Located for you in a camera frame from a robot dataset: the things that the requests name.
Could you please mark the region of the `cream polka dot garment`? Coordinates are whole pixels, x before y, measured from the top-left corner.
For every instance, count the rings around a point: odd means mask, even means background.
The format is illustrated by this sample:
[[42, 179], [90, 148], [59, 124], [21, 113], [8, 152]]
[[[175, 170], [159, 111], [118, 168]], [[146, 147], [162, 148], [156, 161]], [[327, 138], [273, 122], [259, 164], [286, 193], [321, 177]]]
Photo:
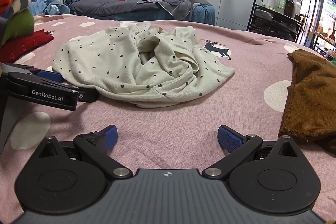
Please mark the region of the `cream polka dot garment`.
[[235, 71], [200, 45], [193, 27], [166, 32], [148, 23], [68, 41], [57, 50], [52, 68], [74, 86], [142, 108], [196, 100]]

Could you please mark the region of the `red knit garment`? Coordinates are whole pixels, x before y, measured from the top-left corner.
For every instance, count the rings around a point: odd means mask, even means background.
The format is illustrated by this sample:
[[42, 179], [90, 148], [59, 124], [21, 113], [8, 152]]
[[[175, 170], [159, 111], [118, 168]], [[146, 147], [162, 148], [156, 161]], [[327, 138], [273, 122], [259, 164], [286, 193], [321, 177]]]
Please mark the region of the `red knit garment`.
[[9, 40], [1, 47], [0, 62], [14, 63], [17, 59], [49, 43], [53, 39], [54, 37], [49, 32], [40, 30], [35, 31], [30, 36]]

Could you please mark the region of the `green knit garment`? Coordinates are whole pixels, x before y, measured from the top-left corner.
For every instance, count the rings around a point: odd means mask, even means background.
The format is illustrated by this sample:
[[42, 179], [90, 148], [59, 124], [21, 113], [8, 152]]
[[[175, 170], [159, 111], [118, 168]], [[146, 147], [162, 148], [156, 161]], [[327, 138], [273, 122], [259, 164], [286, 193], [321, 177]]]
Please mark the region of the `green knit garment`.
[[7, 23], [1, 46], [7, 41], [30, 36], [34, 33], [34, 17], [29, 9], [15, 14]]

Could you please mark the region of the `pink polka dot bedsheet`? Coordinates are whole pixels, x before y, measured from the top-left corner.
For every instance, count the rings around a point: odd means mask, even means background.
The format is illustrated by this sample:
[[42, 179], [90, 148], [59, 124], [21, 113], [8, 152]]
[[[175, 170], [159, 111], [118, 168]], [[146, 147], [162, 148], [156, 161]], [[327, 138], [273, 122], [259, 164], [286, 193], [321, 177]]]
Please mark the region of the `pink polka dot bedsheet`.
[[222, 64], [235, 74], [213, 93], [198, 100], [159, 109], [101, 97], [75, 111], [28, 104], [1, 155], [1, 221], [11, 223], [22, 210], [14, 182], [41, 139], [76, 135], [110, 124], [118, 129], [112, 158], [131, 170], [139, 168], [203, 169], [223, 157], [217, 130], [225, 124], [237, 132], [277, 138], [297, 44], [246, 31], [194, 24], [201, 44], [228, 49]]

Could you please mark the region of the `brown knit garment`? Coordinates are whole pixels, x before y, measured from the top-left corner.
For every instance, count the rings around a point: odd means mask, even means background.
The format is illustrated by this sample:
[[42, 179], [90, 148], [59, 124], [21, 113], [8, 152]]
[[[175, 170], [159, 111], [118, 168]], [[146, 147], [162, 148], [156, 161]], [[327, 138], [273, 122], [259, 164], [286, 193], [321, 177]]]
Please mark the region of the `brown knit garment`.
[[315, 143], [335, 154], [335, 65], [314, 53], [288, 53], [291, 85], [278, 136], [298, 144]]

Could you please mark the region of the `massage bed dark cover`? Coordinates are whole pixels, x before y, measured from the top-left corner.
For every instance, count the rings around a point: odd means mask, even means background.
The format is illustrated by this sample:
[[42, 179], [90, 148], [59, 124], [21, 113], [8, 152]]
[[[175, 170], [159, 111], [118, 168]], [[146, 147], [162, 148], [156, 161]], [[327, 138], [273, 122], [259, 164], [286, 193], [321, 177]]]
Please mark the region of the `massage bed dark cover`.
[[[81, 0], [70, 5], [75, 15], [94, 19], [145, 22], [153, 20], [174, 20], [163, 8], [155, 4], [137, 4], [139, 0], [120, 2], [119, 0]], [[202, 24], [215, 24], [215, 15], [208, 15]]]

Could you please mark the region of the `blue crumpled blanket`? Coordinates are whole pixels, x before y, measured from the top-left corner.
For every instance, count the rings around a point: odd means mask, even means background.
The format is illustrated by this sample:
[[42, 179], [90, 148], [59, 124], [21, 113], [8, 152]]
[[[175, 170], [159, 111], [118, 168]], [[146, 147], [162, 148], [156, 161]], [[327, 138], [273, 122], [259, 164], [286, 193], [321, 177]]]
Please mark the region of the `blue crumpled blanket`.
[[34, 16], [70, 14], [70, 5], [81, 0], [65, 0], [65, 3], [57, 0], [32, 0], [28, 9]]

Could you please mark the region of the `black trolley rack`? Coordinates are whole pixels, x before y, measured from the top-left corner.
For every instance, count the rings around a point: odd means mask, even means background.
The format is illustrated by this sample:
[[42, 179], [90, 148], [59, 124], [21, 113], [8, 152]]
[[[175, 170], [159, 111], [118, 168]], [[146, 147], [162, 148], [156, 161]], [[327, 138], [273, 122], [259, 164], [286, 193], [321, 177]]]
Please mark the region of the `black trolley rack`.
[[291, 18], [280, 12], [266, 8], [263, 0], [253, 0], [246, 31], [298, 42], [305, 17]]

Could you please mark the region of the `grey towel on bed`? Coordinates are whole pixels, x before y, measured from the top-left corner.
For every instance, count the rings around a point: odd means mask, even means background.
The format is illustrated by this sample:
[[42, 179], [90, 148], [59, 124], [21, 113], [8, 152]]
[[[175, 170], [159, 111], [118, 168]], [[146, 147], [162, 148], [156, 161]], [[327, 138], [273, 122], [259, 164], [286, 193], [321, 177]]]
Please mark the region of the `grey towel on bed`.
[[193, 22], [205, 22], [209, 15], [215, 15], [213, 6], [207, 0], [158, 0], [137, 1], [137, 4], [155, 4], [163, 8], [174, 20], [188, 20]]

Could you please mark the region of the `dark brown bottle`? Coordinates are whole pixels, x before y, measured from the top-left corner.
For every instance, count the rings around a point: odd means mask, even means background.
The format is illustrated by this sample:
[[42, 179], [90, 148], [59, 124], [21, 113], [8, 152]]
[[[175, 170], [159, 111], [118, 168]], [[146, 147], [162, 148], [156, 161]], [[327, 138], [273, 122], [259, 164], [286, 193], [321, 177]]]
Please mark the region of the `dark brown bottle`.
[[293, 0], [286, 0], [284, 7], [284, 15], [288, 17], [293, 17], [294, 14], [295, 3]]

